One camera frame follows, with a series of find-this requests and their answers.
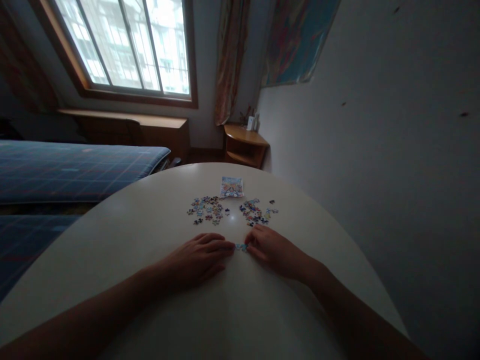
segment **colorful poster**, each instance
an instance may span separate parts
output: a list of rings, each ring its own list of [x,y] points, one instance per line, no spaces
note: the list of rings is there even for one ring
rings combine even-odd
[[[340,0],[276,0],[262,87],[310,81]]]

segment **mattress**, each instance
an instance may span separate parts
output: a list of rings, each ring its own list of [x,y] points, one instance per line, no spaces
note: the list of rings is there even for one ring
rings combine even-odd
[[[80,216],[0,216],[0,302],[33,262]]]
[[[0,204],[100,202],[148,176],[157,146],[0,140]]]

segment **hand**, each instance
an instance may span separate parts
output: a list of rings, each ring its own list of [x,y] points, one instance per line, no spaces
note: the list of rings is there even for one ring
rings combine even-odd
[[[233,255],[235,244],[217,233],[201,233],[152,265],[167,290],[180,291],[202,284],[225,269],[222,260]]]
[[[253,257],[279,275],[305,282],[314,267],[320,264],[287,238],[269,227],[257,224],[245,238],[246,248]]]

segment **wooden desk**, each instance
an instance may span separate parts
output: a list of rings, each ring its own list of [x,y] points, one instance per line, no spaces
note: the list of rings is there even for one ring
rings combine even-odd
[[[227,136],[225,161],[260,169],[270,144],[258,133],[240,125],[227,124],[223,128]]]
[[[60,109],[72,116],[91,144],[162,146],[169,148],[170,160],[187,159],[190,151],[188,118],[133,114],[126,112]]]

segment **curtain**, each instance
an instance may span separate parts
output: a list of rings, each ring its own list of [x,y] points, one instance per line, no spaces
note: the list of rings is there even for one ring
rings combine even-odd
[[[250,0],[222,0],[218,29],[215,125],[225,124],[237,101],[240,69],[248,35]]]
[[[0,73],[27,110],[48,112],[58,109],[54,89],[3,3],[0,3]]]

